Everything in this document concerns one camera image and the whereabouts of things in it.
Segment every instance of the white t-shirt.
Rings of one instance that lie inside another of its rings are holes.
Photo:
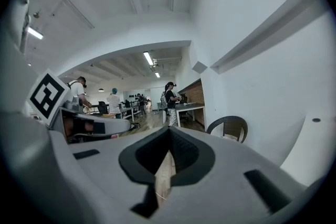
[[[109,102],[109,113],[120,114],[119,96],[117,96],[116,94],[111,94],[106,98],[106,100]]]
[[[84,92],[84,87],[82,85],[82,83],[80,82],[75,82],[76,80],[72,80],[69,85],[71,85],[71,94],[72,97],[76,97],[80,94],[85,94]]]

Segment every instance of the woman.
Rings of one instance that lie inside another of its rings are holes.
[[[175,110],[175,102],[180,100],[181,98],[176,97],[173,93],[174,83],[168,82],[165,86],[165,97],[168,107],[169,117],[169,126],[177,125],[177,117],[176,117],[176,110]]]
[[[121,119],[120,109],[119,109],[119,96],[117,96],[117,89],[113,88],[110,95],[106,98],[109,102],[109,114],[115,114],[116,119]]]

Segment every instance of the person with blue cap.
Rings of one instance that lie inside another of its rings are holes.
[[[116,119],[121,119],[121,113],[119,109],[119,96],[117,96],[118,90],[116,88],[112,89],[110,95],[106,98],[109,102],[109,114],[115,114]]]

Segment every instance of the person's hair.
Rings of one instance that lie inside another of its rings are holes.
[[[84,77],[79,77],[78,79],[77,79],[77,81],[84,81],[84,83],[86,83],[86,79],[84,78]]]
[[[173,82],[168,82],[167,85],[164,87],[164,91],[166,92],[169,88],[169,86],[174,86],[174,83]]]

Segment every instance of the wooden floor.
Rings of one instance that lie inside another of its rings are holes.
[[[151,107],[146,109],[147,116],[134,118],[134,122],[140,123],[141,127],[139,129],[134,129],[129,132],[125,132],[119,135],[131,135],[137,134],[142,131],[149,130],[151,128],[163,126],[162,122],[162,111],[152,111]],[[169,125],[169,117],[167,117],[165,125]],[[192,117],[189,117],[188,120],[181,119],[181,127],[193,129],[196,131],[204,132],[204,127],[201,126],[196,121],[193,121]],[[157,170],[155,176],[155,192],[157,203],[161,206],[165,200],[168,199],[170,193],[170,178],[176,174],[174,158],[170,152],[167,153],[165,159],[163,160],[159,170]]]
[[[162,123],[162,111],[152,111],[152,108],[146,109],[147,116],[143,117],[134,117],[134,122],[140,123],[141,127],[139,129],[134,129],[132,131],[128,131],[125,133],[120,134],[119,136],[125,136],[130,134],[136,134],[139,132],[143,132],[146,130],[149,130],[151,128],[160,127],[163,126]],[[181,127],[201,131],[204,132],[204,127],[201,126],[198,122],[193,121],[193,119],[189,116],[189,119],[180,119],[181,121]],[[169,117],[167,116],[167,120],[165,123],[166,126],[169,125]]]

